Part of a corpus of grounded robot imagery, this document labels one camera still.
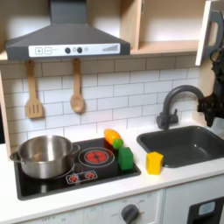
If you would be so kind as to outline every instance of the gray sink basin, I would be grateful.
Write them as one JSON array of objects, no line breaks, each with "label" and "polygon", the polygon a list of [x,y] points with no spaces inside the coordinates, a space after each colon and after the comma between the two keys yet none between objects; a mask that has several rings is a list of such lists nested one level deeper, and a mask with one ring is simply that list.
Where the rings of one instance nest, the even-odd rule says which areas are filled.
[{"label": "gray sink basin", "polygon": [[169,168],[224,158],[224,140],[199,126],[146,133],[137,141],[147,152],[163,154]]}]

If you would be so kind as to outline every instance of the gray faucet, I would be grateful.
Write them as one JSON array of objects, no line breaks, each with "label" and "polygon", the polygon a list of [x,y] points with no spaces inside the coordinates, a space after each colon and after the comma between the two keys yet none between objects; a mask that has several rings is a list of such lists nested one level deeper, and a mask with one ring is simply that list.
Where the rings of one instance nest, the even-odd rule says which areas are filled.
[{"label": "gray faucet", "polygon": [[194,93],[199,99],[204,98],[204,95],[202,94],[202,92],[194,87],[194,86],[179,86],[179,87],[175,87],[164,99],[164,107],[163,107],[163,111],[159,114],[159,116],[157,117],[157,126],[161,129],[161,130],[168,130],[170,124],[172,123],[178,123],[179,122],[179,118],[178,118],[178,110],[175,109],[175,112],[173,115],[170,114],[170,105],[172,102],[172,99],[175,95],[182,93],[182,92],[191,92]]}]

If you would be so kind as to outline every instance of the stovetop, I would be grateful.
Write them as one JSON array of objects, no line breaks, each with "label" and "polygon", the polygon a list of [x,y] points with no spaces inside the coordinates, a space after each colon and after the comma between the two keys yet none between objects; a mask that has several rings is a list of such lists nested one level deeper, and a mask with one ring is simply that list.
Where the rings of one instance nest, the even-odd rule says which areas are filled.
[{"label": "stovetop", "polygon": [[15,163],[17,197],[20,200],[30,200],[126,179],[141,173],[135,164],[132,170],[122,171],[118,164],[118,150],[114,150],[105,138],[74,143],[73,151],[72,169],[57,178],[30,178],[23,173],[21,164]]}]

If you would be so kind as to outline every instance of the green toy block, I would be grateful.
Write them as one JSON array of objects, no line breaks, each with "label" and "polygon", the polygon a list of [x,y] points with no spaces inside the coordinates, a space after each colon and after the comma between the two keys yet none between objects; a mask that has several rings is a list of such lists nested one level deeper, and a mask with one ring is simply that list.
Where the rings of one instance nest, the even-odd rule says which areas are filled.
[{"label": "green toy block", "polygon": [[130,148],[121,148],[118,152],[118,163],[123,171],[132,170],[134,156]]}]

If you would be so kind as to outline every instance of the cabinet door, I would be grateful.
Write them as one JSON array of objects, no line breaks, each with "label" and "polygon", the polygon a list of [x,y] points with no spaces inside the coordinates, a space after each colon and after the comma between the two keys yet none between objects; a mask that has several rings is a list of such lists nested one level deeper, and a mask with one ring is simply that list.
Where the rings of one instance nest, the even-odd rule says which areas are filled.
[{"label": "cabinet door", "polygon": [[190,206],[223,197],[223,186],[224,176],[220,175],[167,188],[161,223],[186,224]]},{"label": "cabinet door", "polygon": [[197,66],[201,65],[203,59],[209,58],[213,50],[222,45],[224,32],[222,11],[224,11],[223,0],[206,1],[196,58]]}]

